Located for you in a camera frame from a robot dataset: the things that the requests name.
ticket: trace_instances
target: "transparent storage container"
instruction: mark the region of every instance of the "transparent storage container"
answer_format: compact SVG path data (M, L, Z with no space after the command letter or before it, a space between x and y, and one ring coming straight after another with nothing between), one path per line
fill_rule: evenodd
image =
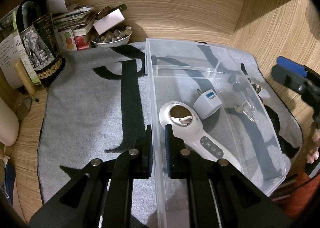
M159 227L189 227L187 182L168 177L159 110L171 101L193 108L197 89L213 89L222 101L220 109L202 124L238 159L242 173L268 196L281 184L286 170L271 120L227 46L147 38L145 63L150 84ZM243 103L250 104L254 122L236 112L235 105Z

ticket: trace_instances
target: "metal bolt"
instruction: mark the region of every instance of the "metal bolt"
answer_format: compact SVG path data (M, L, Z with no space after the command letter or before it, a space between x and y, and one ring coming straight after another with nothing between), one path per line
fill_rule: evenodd
M129 150L129 154L131 155L131 156L135 156L135 155L137 155L139 153L139 151L137 150L137 149L131 149L131 150Z
M220 166L226 167L229 164L229 161L227 161L226 159L220 159L218 160L218 163L220 164Z
M91 165L93 165L93 166L99 166L100 163L101 163L101 160L100 160L100 159L93 159L93 160L91 161Z
M188 149L182 149L180 150L181 155L183 156L189 156L190 155L190 150Z

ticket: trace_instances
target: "wine bottle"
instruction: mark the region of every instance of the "wine bottle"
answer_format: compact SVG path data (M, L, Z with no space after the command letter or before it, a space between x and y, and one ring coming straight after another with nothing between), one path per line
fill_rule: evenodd
M16 23L28 58L41 83L49 87L64 66L46 0L23 0Z

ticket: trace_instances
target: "white plug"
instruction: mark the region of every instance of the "white plug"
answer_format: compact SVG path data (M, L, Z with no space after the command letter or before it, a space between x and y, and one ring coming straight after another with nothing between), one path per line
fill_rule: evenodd
M200 118L204 120L218 111L221 105L222 102L220 98L212 89L210 89L200 95L200 97L194 103L193 108L198 113Z

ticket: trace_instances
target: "bowl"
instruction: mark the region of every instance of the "bowl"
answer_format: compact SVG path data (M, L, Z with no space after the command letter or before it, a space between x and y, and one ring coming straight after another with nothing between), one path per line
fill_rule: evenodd
M126 37L123 38L122 40L118 40L118 41L114 41L114 42L98 43L98 42L94 42L93 40L91 40L91 41L92 41L92 43L95 45L95 47L114 48L114 47L118 47L118 46L121 46L121 45L128 44L131 34L128 35L128 36L126 36Z

